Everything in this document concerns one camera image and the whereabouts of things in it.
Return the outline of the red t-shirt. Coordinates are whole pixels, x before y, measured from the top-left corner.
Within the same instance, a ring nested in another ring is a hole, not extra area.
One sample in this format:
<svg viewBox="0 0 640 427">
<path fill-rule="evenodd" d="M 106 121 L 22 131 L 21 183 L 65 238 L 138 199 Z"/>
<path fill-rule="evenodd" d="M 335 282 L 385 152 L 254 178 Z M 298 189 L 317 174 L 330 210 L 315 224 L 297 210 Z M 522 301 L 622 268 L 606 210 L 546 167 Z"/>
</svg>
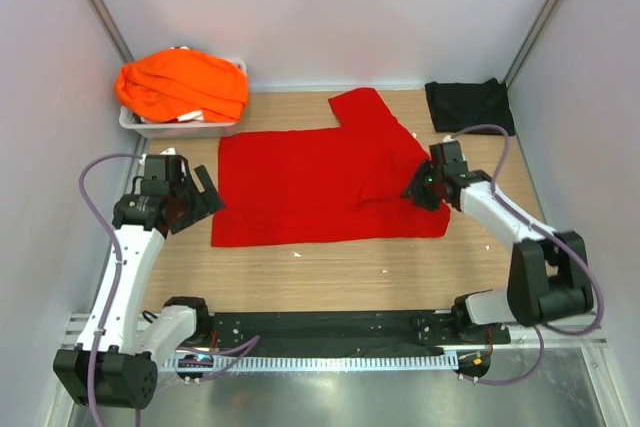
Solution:
<svg viewBox="0 0 640 427">
<path fill-rule="evenodd" d="M 379 93 L 357 88 L 328 101 L 338 126 L 241 133 L 218 149 L 225 203 L 214 247 L 439 238 L 450 210 L 402 193 L 427 154 Z"/>
</svg>

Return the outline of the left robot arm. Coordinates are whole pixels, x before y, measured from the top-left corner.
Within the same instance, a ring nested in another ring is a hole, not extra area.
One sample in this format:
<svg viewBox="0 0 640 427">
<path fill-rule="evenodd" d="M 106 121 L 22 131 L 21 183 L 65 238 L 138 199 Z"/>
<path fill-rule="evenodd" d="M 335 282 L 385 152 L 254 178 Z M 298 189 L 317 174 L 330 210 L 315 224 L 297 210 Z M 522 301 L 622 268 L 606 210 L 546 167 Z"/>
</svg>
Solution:
<svg viewBox="0 0 640 427">
<path fill-rule="evenodd" d="M 85 326 L 61 348 L 53 371 L 73 401 L 142 410 L 158 373 L 183 345 L 199 347 L 212 334 L 206 301 L 174 296 L 145 331 L 138 322 L 152 268 L 166 239 L 224 207 L 205 166 L 167 149 L 139 159 L 142 172 L 102 220 L 111 241 L 106 270 Z"/>
</svg>

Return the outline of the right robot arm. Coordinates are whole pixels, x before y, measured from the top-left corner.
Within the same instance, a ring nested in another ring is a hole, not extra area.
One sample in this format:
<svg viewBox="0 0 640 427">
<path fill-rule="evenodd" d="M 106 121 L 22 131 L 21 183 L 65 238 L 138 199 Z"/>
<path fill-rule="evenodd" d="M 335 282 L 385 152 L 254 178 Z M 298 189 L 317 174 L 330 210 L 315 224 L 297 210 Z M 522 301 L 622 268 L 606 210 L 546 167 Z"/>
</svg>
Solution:
<svg viewBox="0 0 640 427">
<path fill-rule="evenodd" d="M 548 324 L 590 312 L 592 275 L 583 239 L 557 232 L 503 194 L 495 179 L 471 170 L 455 140 L 429 146 L 404 198 L 435 211 L 446 205 L 478 221 L 510 254 L 507 286 L 457 297 L 450 328 L 459 341 L 472 343 L 489 324 Z"/>
</svg>

